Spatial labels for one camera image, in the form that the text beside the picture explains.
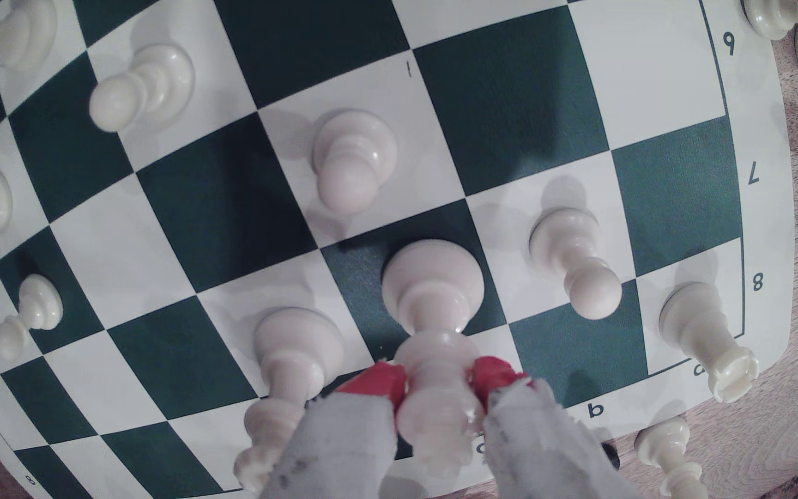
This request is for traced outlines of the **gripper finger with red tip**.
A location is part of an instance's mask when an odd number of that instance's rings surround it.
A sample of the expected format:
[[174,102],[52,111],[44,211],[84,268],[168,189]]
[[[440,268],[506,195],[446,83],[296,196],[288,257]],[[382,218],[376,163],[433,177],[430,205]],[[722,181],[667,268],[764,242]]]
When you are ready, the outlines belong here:
[[314,401],[261,498],[377,498],[397,448],[407,374],[379,361]]
[[546,380],[482,356],[472,365],[471,388],[486,409],[484,458],[500,498],[639,496]]

